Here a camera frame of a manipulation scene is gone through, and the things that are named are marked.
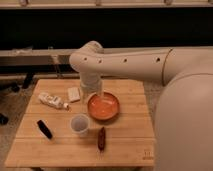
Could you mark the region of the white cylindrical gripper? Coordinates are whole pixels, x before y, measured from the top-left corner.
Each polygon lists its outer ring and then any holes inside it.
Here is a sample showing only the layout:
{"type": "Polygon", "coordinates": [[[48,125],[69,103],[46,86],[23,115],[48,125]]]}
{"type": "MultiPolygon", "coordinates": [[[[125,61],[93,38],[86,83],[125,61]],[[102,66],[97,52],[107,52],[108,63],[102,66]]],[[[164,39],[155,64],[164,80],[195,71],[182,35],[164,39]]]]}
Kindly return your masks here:
{"type": "MultiPolygon", "coordinates": [[[[94,93],[97,92],[100,98],[104,98],[104,91],[102,89],[102,82],[101,77],[98,74],[87,74],[81,73],[80,74],[80,86],[84,93],[94,93]]],[[[87,103],[88,94],[82,94],[82,104],[87,103]]]]}

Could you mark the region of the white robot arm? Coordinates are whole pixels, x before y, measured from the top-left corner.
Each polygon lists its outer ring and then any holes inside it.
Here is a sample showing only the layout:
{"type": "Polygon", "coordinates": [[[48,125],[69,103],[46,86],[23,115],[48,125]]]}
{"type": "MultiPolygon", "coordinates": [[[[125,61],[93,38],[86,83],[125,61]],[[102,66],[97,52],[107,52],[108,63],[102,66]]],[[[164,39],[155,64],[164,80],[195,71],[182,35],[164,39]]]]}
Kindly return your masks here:
{"type": "Polygon", "coordinates": [[[69,62],[83,87],[102,74],[162,84],[154,171],[213,171],[213,47],[106,53],[90,41],[69,62]]]}

